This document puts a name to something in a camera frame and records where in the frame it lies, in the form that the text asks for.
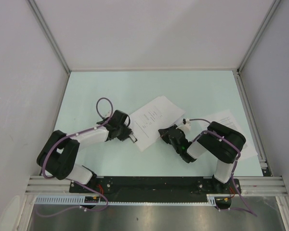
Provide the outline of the sparse text paper sheet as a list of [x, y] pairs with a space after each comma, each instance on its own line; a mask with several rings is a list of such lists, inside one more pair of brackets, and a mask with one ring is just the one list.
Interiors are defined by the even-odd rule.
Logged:
[[142, 152], [159, 139], [159, 129], [172, 126], [185, 111], [166, 96], [158, 96], [130, 115], [130, 128], [137, 139], [136, 146]]

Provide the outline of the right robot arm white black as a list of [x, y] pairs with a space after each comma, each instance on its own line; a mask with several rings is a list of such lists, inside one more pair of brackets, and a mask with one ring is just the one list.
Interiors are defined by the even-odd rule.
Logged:
[[202, 119], [209, 125], [189, 141], [185, 133], [191, 129], [192, 121], [193, 119], [183, 119], [180, 125], [161, 128], [158, 133], [186, 163], [195, 162], [206, 151], [215, 156], [217, 165], [209, 186], [218, 193], [224, 193], [234, 182], [234, 171], [246, 138], [230, 127]]

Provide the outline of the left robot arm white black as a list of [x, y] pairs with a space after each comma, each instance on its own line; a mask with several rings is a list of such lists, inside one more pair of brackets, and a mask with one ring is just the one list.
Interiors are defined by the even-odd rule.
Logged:
[[130, 123], [129, 115], [116, 110], [93, 128], [71, 135], [56, 130], [38, 155], [37, 164], [43, 173], [48, 172], [50, 178], [76, 181], [84, 191], [90, 193], [96, 189], [96, 175], [87, 167], [76, 164], [78, 152], [95, 143], [126, 140], [132, 134]]

